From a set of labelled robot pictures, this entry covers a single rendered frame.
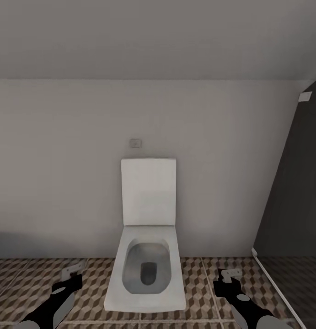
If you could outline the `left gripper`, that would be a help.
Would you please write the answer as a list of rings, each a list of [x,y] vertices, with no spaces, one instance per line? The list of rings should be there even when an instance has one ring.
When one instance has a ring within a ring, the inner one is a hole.
[[[72,292],[80,290],[83,287],[82,274],[76,275],[67,281],[64,281],[64,282],[60,281],[58,283],[53,284],[52,292],[54,292],[56,288],[61,287],[65,284],[69,284],[72,286],[72,289],[73,289]]]

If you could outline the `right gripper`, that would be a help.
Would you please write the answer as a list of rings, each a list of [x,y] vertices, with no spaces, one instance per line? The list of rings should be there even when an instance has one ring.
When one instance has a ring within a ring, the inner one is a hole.
[[[214,291],[216,297],[225,297],[227,298],[227,292],[234,288],[241,290],[240,282],[237,279],[231,279],[231,283],[222,282],[222,280],[214,281]]]

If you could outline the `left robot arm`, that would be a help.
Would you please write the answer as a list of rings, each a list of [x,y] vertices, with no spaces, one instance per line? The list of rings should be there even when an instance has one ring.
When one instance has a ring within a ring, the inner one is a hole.
[[[79,263],[62,270],[62,281],[53,284],[50,298],[32,313],[29,313],[12,329],[57,329],[75,304],[74,292],[83,287],[82,274],[71,274],[85,269],[86,263]]]

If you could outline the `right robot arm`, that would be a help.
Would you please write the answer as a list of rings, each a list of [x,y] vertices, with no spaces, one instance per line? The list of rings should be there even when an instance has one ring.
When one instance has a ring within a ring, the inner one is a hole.
[[[232,279],[234,276],[242,276],[240,269],[224,269],[221,274],[223,279],[213,282],[215,295],[228,300],[234,319],[242,329],[293,329],[241,291],[240,282]]]

